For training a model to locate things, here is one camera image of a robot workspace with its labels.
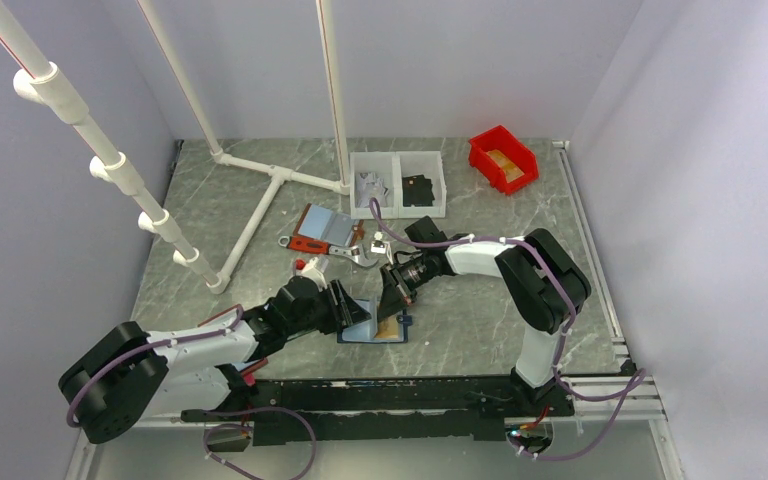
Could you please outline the navy blue card holder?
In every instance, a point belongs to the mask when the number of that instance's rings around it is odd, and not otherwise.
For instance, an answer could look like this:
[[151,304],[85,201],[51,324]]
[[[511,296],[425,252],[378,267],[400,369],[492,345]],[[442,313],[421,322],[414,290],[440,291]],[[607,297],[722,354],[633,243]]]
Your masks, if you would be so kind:
[[337,335],[337,342],[340,344],[401,344],[409,340],[409,328],[413,325],[413,317],[406,310],[396,314],[400,316],[400,321],[404,328],[404,340],[398,342],[374,340],[376,327],[379,319],[373,314],[372,303],[367,299],[360,299],[358,303],[366,308],[372,318],[368,321],[356,324],[344,329]]

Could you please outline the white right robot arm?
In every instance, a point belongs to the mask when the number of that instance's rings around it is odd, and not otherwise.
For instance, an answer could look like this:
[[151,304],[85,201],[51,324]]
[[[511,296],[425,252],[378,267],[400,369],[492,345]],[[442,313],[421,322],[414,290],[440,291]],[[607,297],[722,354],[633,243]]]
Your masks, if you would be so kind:
[[442,276],[482,275],[501,279],[525,321],[520,355],[512,370],[511,401],[534,415],[555,387],[566,324],[583,308],[592,287],[586,275],[546,229],[523,237],[477,240],[448,237],[426,216],[405,228],[411,259],[380,268],[382,293],[377,313],[393,315],[412,305],[418,289]]

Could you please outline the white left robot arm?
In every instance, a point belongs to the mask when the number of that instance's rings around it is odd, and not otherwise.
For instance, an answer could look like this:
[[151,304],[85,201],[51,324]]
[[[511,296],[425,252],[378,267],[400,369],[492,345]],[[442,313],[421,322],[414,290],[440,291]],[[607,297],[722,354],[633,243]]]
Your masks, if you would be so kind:
[[296,276],[264,303],[235,305],[195,328],[146,331],[123,322],[59,379],[66,422],[102,444],[158,414],[204,410],[235,419],[248,402],[240,367],[309,333],[340,333],[373,312],[338,280],[319,286]]

